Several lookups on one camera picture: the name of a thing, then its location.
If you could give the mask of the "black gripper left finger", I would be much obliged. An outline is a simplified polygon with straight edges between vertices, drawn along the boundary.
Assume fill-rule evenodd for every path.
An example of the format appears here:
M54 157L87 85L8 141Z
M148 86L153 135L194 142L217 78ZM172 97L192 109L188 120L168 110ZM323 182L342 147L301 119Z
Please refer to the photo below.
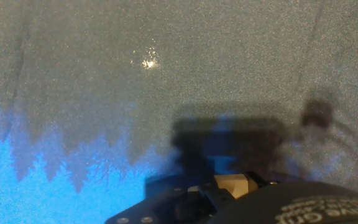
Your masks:
M211 185L168 189L108 218L105 224L206 224L234 201L228 190Z

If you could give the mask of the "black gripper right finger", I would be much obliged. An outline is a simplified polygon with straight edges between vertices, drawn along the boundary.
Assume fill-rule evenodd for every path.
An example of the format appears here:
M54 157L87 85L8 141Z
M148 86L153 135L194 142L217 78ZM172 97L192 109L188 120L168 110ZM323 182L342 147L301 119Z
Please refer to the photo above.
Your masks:
M277 185L279 183L279 181L276 180L266 180L256 172L252 171L246 172L246 176L248 179L249 186L253 189L259 189L268 185Z

